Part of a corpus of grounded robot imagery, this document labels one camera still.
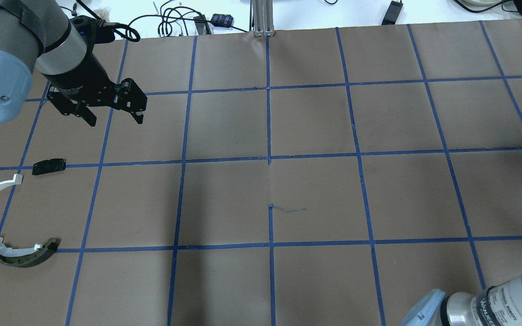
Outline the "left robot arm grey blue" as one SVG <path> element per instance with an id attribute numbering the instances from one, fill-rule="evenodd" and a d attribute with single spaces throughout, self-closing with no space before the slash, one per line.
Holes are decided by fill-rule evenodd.
<path id="1" fill-rule="evenodd" d="M 0 0 L 0 124 L 14 120 L 37 70 L 49 82 L 45 98 L 63 116 L 95 126 L 93 107 L 129 113 L 143 123 L 147 96 L 126 78 L 116 83 L 93 53 L 118 34 L 138 42 L 129 25 L 100 17 L 68 17 L 54 0 Z"/>

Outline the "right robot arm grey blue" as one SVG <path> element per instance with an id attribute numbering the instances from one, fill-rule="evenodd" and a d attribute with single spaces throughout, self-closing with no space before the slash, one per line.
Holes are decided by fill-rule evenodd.
<path id="1" fill-rule="evenodd" d="M 401 326 L 522 326 L 522 275 L 477 295 L 429 291 Z"/>

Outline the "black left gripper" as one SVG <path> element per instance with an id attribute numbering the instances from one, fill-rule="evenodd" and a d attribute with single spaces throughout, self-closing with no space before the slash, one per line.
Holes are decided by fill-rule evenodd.
<path id="1" fill-rule="evenodd" d="M 86 58 L 69 72 L 47 74 L 46 78 L 50 82 L 46 97 L 61 114 L 77 114 L 78 103 L 109 106 L 130 113 L 137 124 L 143 124 L 147 95 L 132 78 L 111 80 L 95 58 Z M 83 111 L 79 117 L 89 126 L 96 126 L 97 118 L 91 111 Z"/>

